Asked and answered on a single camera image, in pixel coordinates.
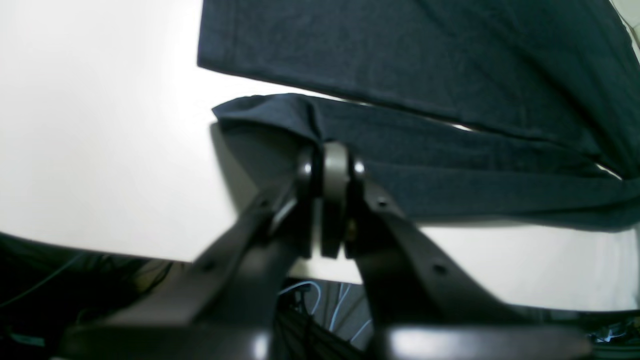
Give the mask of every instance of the screw hole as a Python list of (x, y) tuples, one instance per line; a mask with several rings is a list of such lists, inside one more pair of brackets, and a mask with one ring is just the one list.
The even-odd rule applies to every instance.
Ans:
[(440, 264), (433, 265), (433, 271), (438, 275), (447, 275), (447, 268)]
[(210, 260), (208, 262), (206, 262), (205, 265), (202, 266), (202, 271), (204, 272), (210, 272), (211, 270), (216, 268), (216, 262), (213, 260)]

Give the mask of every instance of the white table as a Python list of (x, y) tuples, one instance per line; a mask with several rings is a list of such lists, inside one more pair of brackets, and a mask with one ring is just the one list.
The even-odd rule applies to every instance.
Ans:
[[(233, 224), (236, 202), (246, 199), (234, 202), (225, 177), (253, 185), (223, 143), (214, 151), (210, 109), (292, 89), (196, 67), (200, 7), (200, 0), (0, 2), (0, 231), (191, 261)], [(422, 230), (507, 302), (637, 308), (636, 229), (504, 222)], [(360, 281), (345, 259), (316, 256), (292, 273)]]

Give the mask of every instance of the cable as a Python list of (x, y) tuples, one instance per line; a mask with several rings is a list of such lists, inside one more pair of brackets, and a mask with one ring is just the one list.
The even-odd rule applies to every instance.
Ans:
[(350, 289), (351, 284), (347, 285), (347, 290), (344, 291), (344, 294), (342, 294), (340, 300), (338, 301), (338, 304), (335, 306), (335, 310), (333, 310), (333, 316), (331, 317), (331, 323), (329, 323), (329, 331), (333, 331), (333, 327), (335, 326), (335, 319), (338, 316), (338, 310), (340, 310), (340, 305), (342, 305), (342, 302), (344, 301), (344, 298), (347, 297)]
[(57, 269), (56, 271), (54, 271), (53, 273), (51, 273), (51, 275), (47, 276), (46, 278), (44, 278), (44, 280), (40, 281), (39, 283), (35, 284), (34, 286), (32, 286), (29, 290), (25, 291), (24, 293), (21, 293), (20, 295), (17, 295), (16, 297), (7, 300), (5, 302), (3, 302), (2, 304), (0, 304), (0, 307), (5, 307), (15, 301), (20, 300), (21, 298), (25, 297), (26, 295), (29, 295), (32, 291), (36, 290), (37, 288), (41, 287), (42, 285), (44, 285), (45, 283), (47, 283), (47, 281), (53, 279), (54, 277), (56, 277), (56, 275), (60, 274), (62, 271), (64, 271), (64, 269), (68, 268), (69, 266), (71, 266), (71, 264), (73, 264), (76, 260), (78, 260), (83, 254), (80, 253), (76, 256), (74, 256), (71, 260), (67, 261), (66, 264), (62, 265), (59, 269)]
[(322, 296), (322, 290), (320, 289), (320, 285), (318, 285), (317, 283), (315, 283), (314, 281), (301, 281), (298, 284), (293, 284), (290, 287), (286, 288), (286, 289), (282, 289), (280, 290), (280, 292), (278, 292), (278, 296), (287, 293), (297, 287), (303, 286), (303, 285), (313, 285), (316, 290), (318, 291), (318, 299), (316, 300), (316, 304), (314, 305), (314, 308), (311, 310), (311, 315), (316, 313), (316, 310), (318, 309), (318, 305), (320, 305), (320, 297)]
[(356, 340), (356, 338), (358, 337), (358, 335), (360, 335), (360, 333), (367, 327), (367, 325), (369, 325), (371, 323), (371, 319), (368, 319), (367, 322), (364, 323), (363, 326), (360, 327), (360, 330), (358, 330), (356, 332), (356, 334), (354, 336), (351, 337), (351, 339), (349, 340), (350, 343), (353, 342), (353, 340)]

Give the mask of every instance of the folded fabric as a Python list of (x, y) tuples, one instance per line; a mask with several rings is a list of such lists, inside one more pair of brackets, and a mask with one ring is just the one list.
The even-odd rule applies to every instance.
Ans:
[(340, 140), (417, 220), (640, 220), (640, 65), (606, 0), (205, 0), (198, 64), (377, 105), (218, 106), (258, 183)]

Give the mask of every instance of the blue cable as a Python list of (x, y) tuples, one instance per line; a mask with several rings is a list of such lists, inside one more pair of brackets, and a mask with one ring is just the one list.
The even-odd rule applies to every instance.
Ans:
[(353, 340), (356, 340), (356, 338), (358, 337), (358, 335), (360, 335), (360, 333), (367, 327), (367, 325), (369, 325), (371, 323), (371, 319), (368, 319), (367, 322), (364, 323), (363, 326), (360, 327), (360, 330), (358, 330), (356, 332), (356, 334), (354, 336), (351, 337), (351, 339), (349, 340), (350, 343), (353, 342)]
[(347, 294), (349, 293), (350, 289), (351, 289), (351, 284), (347, 285), (347, 290), (344, 291), (344, 294), (342, 294), (342, 296), (340, 297), (340, 300), (338, 301), (338, 304), (335, 306), (335, 310), (333, 310), (333, 316), (331, 317), (331, 323), (329, 324), (329, 331), (333, 331), (333, 326), (335, 326), (335, 319), (338, 316), (338, 310), (340, 310), (340, 305), (342, 305), (342, 301), (344, 301), (344, 298), (347, 297)]
[(316, 300), (316, 304), (314, 305), (313, 310), (311, 310), (311, 315), (316, 313), (316, 310), (318, 309), (318, 305), (320, 305), (320, 296), (322, 296), (322, 290), (320, 290), (320, 285), (318, 285), (317, 283), (315, 283), (314, 281), (301, 281), (298, 284), (293, 284), (290, 287), (286, 288), (286, 289), (282, 289), (280, 290), (280, 292), (278, 292), (278, 296), (287, 293), (299, 286), (303, 286), (303, 285), (313, 285), (316, 290), (318, 291), (318, 299)]
[(59, 269), (57, 269), (56, 271), (52, 272), (51, 275), (47, 276), (46, 278), (44, 278), (44, 280), (40, 281), (39, 283), (35, 284), (34, 286), (32, 286), (29, 290), (26, 290), (25, 292), (21, 293), (20, 295), (16, 295), (14, 298), (9, 299), (5, 302), (3, 302), (2, 304), (0, 304), (0, 307), (5, 307), (15, 301), (18, 301), (20, 299), (22, 299), (23, 297), (25, 297), (26, 295), (29, 295), (33, 290), (36, 290), (37, 288), (41, 287), (42, 285), (44, 285), (47, 281), (53, 279), (54, 277), (56, 277), (56, 275), (60, 274), (62, 271), (64, 271), (64, 269), (68, 268), (69, 266), (71, 266), (71, 264), (73, 264), (76, 260), (78, 260), (81, 256), (83, 255), (83, 253), (80, 253), (76, 256), (74, 256), (71, 260), (67, 261), (66, 264), (62, 265)]

